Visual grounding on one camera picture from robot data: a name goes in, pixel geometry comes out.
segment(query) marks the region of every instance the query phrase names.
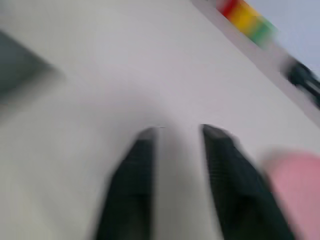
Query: red stripe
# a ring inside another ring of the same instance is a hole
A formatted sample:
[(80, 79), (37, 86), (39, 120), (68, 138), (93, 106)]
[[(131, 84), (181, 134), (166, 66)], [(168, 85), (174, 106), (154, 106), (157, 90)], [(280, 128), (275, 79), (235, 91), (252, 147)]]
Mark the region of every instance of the red stripe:
[(221, 14), (228, 18), (234, 7), (238, 4), (239, 0), (229, 0), (229, 2), (220, 10)]

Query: colorful object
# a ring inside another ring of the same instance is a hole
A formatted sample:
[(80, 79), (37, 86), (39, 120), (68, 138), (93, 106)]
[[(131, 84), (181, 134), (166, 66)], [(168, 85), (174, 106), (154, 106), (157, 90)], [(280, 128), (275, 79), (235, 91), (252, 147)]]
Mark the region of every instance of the colorful object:
[(244, 0), (229, 0), (220, 12), (259, 47), (272, 35), (272, 24)]

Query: wall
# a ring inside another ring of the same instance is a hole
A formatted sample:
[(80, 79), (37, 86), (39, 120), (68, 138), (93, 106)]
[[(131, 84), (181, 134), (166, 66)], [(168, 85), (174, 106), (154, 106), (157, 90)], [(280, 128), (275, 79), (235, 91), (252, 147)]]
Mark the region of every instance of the wall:
[(320, 76), (320, 2), (247, 0), (278, 30), (276, 40)]

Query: black object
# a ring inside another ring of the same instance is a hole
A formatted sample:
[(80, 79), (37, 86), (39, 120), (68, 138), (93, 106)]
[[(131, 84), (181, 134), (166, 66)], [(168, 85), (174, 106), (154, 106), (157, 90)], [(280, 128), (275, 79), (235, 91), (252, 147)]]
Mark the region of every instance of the black object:
[(320, 82), (309, 68), (299, 61), (294, 61), (285, 76), (296, 87), (307, 90), (313, 96), (314, 103), (320, 107)]
[(152, 228), (156, 129), (141, 132), (114, 173), (96, 240), (149, 240)]
[(49, 65), (0, 32), (0, 98), (49, 69)]
[(295, 239), (267, 184), (219, 128), (202, 128), (209, 181), (224, 239)]

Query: pink object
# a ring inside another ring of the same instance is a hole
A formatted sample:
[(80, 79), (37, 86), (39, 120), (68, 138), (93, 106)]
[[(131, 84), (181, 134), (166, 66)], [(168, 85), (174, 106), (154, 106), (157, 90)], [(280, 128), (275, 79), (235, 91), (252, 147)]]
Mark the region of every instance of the pink object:
[(320, 157), (291, 153), (268, 170), (271, 189), (297, 239), (320, 239)]

